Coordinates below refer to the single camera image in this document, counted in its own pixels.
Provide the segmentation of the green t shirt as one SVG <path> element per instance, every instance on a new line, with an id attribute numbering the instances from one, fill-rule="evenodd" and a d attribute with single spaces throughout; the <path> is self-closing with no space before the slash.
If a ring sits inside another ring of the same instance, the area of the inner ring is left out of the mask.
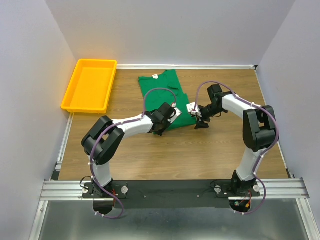
<path id="1" fill-rule="evenodd" d="M 189 98 L 184 93 L 178 75 L 174 69 L 165 70 L 157 78 L 154 76 L 140 76 L 138 83 L 145 96 L 152 89 L 157 89 L 147 96 L 145 103 L 146 110 L 158 109 L 163 103 L 172 104 L 176 100 L 176 107 L 182 112 L 181 115 L 171 124 L 169 130 L 192 126 L 196 124 L 196 119 L 191 117 L 187 110 Z"/>

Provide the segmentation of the yellow plastic tray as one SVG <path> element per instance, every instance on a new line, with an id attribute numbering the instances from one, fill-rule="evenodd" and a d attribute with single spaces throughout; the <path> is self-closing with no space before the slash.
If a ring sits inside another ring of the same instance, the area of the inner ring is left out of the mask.
<path id="1" fill-rule="evenodd" d="M 110 59 L 79 59 L 60 107 L 70 113 L 105 114 L 117 64 Z"/>

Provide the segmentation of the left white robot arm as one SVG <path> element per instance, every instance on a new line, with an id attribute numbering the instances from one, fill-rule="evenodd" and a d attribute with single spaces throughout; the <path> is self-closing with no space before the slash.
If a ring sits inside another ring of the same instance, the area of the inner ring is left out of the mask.
<path id="1" fill-rule="evenodd" d="M 100 117 L 81 141 L 89 159 L 93 191 L 101 198 L 112 194 L 110 161 L 122 140 L 138 134 L 161 136 L 181 114 L 175 103 L 165 102 L 158 109 L 143 111 L 135 117 Z"/>

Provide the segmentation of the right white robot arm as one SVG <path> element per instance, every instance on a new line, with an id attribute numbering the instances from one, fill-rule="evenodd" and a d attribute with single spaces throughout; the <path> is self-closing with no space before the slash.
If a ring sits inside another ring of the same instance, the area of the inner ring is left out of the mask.
<path id="1" fill-rule="evenodd" d="M 211 103 L 207 106 L 198 104 L 199 87 L 195 102 L 188 104 L 187 110 L 191 116 L 196 117 L 196 129 L 208 128 L 211 118 L 221 113 L 232 112 L 242 119 L 245 151 L 229 184 L 230 191 L 236 196 L 241 196 L 254 187 L 261 161 L 279 140 L 275 112 L 273 107 L 249 102 L 231 89 L 224 92 L 221 88 L 222 83 L 214 81 L 211 83 L 212 85 L 207 89 Z"/>

